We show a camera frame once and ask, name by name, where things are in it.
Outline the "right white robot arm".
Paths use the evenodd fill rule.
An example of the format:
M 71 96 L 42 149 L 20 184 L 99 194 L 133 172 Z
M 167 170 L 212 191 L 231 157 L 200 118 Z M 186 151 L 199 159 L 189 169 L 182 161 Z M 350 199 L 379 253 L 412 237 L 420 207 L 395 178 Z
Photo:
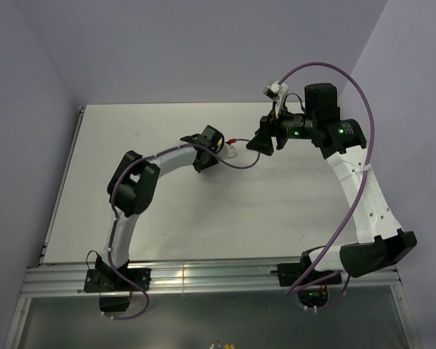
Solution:
M 403 230 L 387 204 L 367 162 L 367 141 L 359 123 L 340 116 L 336 87 L 307 85 L 302 113 L 286 107 L 286 84 L 273 82 L 264 94 L 272 99 L 273 107 L 261 117 L 247 148 L 271 156 L 288 140 L 310 140 L 333 169 L 353 210 L 356 242 L 304 252 L 299 268 L 302 279 L 314 284 L 327 271 L 344 271 L 357 278 L 399 263 L 417 245 L 415 233 Z

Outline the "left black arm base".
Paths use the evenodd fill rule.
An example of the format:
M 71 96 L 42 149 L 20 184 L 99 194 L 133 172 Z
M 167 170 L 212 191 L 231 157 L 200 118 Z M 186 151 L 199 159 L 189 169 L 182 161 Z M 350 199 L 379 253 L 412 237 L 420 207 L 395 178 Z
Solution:
M 129 280 L 141 286 L 145 291 L 148 290 L 151 269 L 128 268 L 123 273 Z M 89 269 L 86 273 L 83 290 L 89 294 L 100 294 L 99 308 L 102 312 L 124 312 L 130 305 L 134 287 L 113 273 L 112 270 L 109 270 L 109 274 L 109 277 L 106 278 L 98 270 Z

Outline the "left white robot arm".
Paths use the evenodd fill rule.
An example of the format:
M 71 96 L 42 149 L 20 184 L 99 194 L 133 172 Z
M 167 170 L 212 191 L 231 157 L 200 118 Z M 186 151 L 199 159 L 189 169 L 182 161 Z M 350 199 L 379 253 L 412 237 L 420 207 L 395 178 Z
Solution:
M 224 135 L 207 126 L 202 133 L 185 136 L 176 145 L 149 156 L 125 153 L 107 188 L 113 225 L 87 281 L 108 290 L 124 287 L 134 229 L 152 203 L 158 180 L 182 167 L 192 166 L 197 172 L 212 167 L 224 149 Z

